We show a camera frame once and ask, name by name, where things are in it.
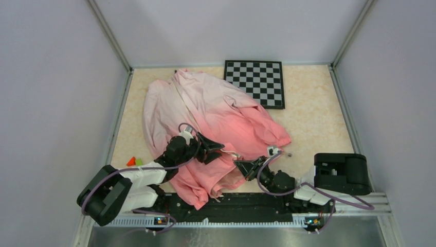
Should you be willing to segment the pink zip-up jacket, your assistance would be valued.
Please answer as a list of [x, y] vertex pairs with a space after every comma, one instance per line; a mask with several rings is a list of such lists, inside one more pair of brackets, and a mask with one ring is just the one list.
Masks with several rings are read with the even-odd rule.
[[170, 180], [177, 194], [196, 209], [223, 189], [245, 183], [235, 158], [255, 160], [266, 156], [269, 146], [291, 142], [286, 129], [241, 89], [207, 73], [180, 69], [171, 79], [152, 82], [146, 93], [142, 127], [153, 158], [164, 152], [183, 122], [224, 145], [221, 157], [207, 165], [192, 160]]

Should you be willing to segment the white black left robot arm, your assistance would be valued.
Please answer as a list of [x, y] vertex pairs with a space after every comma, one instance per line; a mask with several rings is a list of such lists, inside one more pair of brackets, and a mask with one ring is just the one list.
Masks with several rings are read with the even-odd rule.
[[224, 147], [199, 132], [192, 135], [182, 131], [148, 164], [125, 169], [103, 166], [78, 195], [77, 205], [83, 215], [90, 216], [99, 226], [106, 226], [119, 214], [135, 209], [148, 208], [158, 213], [165, 206], [159, 184], [172, 179], [193, 160], [211, 163], [221, 157]]

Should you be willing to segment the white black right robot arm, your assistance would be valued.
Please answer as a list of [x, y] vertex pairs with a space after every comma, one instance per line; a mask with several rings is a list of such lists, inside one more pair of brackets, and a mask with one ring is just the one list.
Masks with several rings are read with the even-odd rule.
[[363, 210], [374, 206], [359, 199], [371, 193], [367, 158], [356, 153], [317, 153], [309, 172], [300, 180], [269, 165], [282, 154], [278, 151], [255, 160], [235, 160], [234, 164], [247, 181], [256, 180], [259, 188], [271, 196], [292, 196], [302, 207], [315, 212], [334, 200]]

